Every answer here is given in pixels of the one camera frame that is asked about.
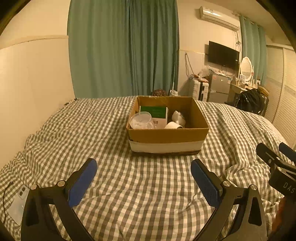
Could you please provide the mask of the clear plastic water bottle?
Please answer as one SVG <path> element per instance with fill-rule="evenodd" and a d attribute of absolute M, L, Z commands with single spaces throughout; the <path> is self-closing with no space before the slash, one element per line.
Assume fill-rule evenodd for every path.
<path fill-rule="evenodd" d="M 154 129 L 152 116 L 147 111 L 134 114 L 129 120 L 130 127 L 134 130 L 151 130 Z"/>

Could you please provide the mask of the silver mini fridge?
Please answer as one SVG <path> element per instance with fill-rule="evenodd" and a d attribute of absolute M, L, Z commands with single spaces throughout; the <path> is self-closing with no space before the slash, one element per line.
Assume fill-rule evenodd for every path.
<path fill-rule="evenodd" d="M 225 103 L 230 90 L 230 79 L 223 75 L 211 74 L 208 76 L 208 102 Z"/>

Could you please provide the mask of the white oval vanity mirror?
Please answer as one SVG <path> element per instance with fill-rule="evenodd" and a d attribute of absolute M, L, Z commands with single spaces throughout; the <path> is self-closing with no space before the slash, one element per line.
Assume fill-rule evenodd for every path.
<path fill-rule="evenodd" d="M 239 79 L 249 82 L 253 75 L 253 65 L 248 57 L 243 57 L 239 66 Z"/>

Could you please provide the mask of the green curtain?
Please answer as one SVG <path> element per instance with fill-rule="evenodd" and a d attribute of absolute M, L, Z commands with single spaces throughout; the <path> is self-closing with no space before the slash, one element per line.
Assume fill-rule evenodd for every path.
<path fill-rule="evenodd" d="M 267 47 L 265 30 L 245 16 L 240 16 L 242 56 L 254 66 L 254 79 L 265 85 L 267 74 Z"/>
<path fill-rule="evenodd" d="M 67 34 L 78 98 L 149 95 L 178 87 L 176 1 L 71 1 Z"/>

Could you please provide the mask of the beige masking tape roll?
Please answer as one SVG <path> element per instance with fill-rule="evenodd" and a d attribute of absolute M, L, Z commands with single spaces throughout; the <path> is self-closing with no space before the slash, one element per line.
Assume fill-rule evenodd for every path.
<path fill-rule="evenodd" d="M 170 121 L 166 126 L 165 129 L 179 129 L 179 128 L 183 128 L 183 126 L 175 123 L 174 121 Z"/>

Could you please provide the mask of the vanity desk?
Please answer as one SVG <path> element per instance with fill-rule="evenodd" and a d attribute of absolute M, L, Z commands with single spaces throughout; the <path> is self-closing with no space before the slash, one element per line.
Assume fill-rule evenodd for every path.
<path fill-rule="evenodd" d="M 251 90 L 251 89 L 254 89 L 254 87 L 247 86 L 247 85 L 245 85 L 244 87 L 240 87 L 240 86 L 235 85 L 235 84 L 230 84 L 230 89 L 229 89 L 227 102 L 228 103 L 233 103 L 234 100 L 236 99 L 236 97 L 240 93 L 242 93 L 244 91 L 247 91 L 247 90 Z"/>

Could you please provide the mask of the green white checkered bedsheet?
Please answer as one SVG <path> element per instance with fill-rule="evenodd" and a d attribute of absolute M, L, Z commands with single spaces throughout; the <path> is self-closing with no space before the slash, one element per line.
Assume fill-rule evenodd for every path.
<path fill-rule="evenodd" d="M 134 101 L 79 99 L 27 138 L 1 169 L 1 223 L 15 240 L 21 227 L 8 208 L 21 186 L 53 186 L 88 158 L 97 161 L 97 173 L 74 210 L 95 240 L 192 240 L 213 211 L 190 172 L 196 158 L 235 186 L 255 184 L 271 230 L 282 195 L 268 184 L 269 168 L 255 149 L 265 143 L 277 152 L 284 138 L 267 119 L 198 102 L 209 126 L 199 154 L 139 155 L 131 151 L 125 129 Z"/>

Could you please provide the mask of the black clothes pile on chair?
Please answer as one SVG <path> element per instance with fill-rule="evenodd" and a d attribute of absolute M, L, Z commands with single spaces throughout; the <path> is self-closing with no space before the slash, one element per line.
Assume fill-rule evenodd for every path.
<path fill-rule="evenodd" d="M 234 100 L 237 109 L 264 116 L 269 99 L 257 89 L 243 91 Z"/>

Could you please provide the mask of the green white medicine box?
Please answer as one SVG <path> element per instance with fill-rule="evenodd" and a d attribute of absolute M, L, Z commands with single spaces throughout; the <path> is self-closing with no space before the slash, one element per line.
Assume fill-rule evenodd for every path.
<path fill-rule="evenodd" d="M 139 111 L 146 111 L 151 114 L 152 121 L 156 129 L 163 129 L 168 123 L 168 108 L 166 106 L 143 106 Z"/>

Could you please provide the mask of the white smartphone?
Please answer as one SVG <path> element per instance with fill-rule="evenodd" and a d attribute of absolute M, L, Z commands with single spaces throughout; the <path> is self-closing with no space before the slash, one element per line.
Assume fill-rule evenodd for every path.
<path fill-rule="evenodd" d="M 8 214 L 13 221 L 20 226 L 23 218 L 23 211 L 25 208 L 27 196 L 29 194 L 29 188 L 22 185 L 14 196 L 13 202 L 8 208 Z"/>

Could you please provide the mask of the white air conditioner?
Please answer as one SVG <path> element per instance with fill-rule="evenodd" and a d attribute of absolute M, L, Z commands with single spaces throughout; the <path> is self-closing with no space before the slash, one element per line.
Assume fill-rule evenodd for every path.
<path fill-rule="evenodd" d="M 229 15 L 225 15 L 221 12 L 214 11 L 212 9 L 205 8 L 201 6 L 199 8 L 200 18 L 202 20 L 215 23 L 222 27 L 231 29 L 233 31 L 238 31 L 240 29 L 240 21 Z"/>

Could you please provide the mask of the open cardboard box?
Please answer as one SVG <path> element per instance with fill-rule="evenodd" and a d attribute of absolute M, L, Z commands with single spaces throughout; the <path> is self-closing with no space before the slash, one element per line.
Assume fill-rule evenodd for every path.
<path fill-rule="evenodd" d="M 126 124 L 128 140 L 133 152 L 150 154 L 197 153 L 207 137 L 209 126 L 192 97 L 187 96 L 137 96 L 129 116 L 139 112 L 142 106 L 168 108 L 168 120 L 174 111 L 185 117 L 184 128 L 135 130 Z"/>

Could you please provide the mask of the brown patterned bag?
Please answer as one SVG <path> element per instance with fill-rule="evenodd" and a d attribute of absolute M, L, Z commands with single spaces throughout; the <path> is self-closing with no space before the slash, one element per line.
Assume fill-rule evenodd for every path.
<path fill-rule="evenodd" d="M 151 93 L 151 96 L 167 96 L 167 92 L 163 89 L 157 89 Z"/>

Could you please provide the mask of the white louvered wardrobe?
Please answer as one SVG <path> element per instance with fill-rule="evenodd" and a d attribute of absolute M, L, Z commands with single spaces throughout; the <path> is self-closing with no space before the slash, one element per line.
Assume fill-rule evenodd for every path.
<path fill-rule="evenodd" d="M 265 117 L 295 148 L 295 51 L 290 46 L 267 45 L 265 87 L 269 103 Z"/>

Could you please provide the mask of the black wall television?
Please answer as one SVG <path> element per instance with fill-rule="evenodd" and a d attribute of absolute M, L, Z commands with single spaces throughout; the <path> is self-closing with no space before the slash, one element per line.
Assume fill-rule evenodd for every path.
<path fill-rule="evenodd" d="M 224 45 L 209 41 L 208 62 L 236 71 L 239 64 L 239 52 Z"/>

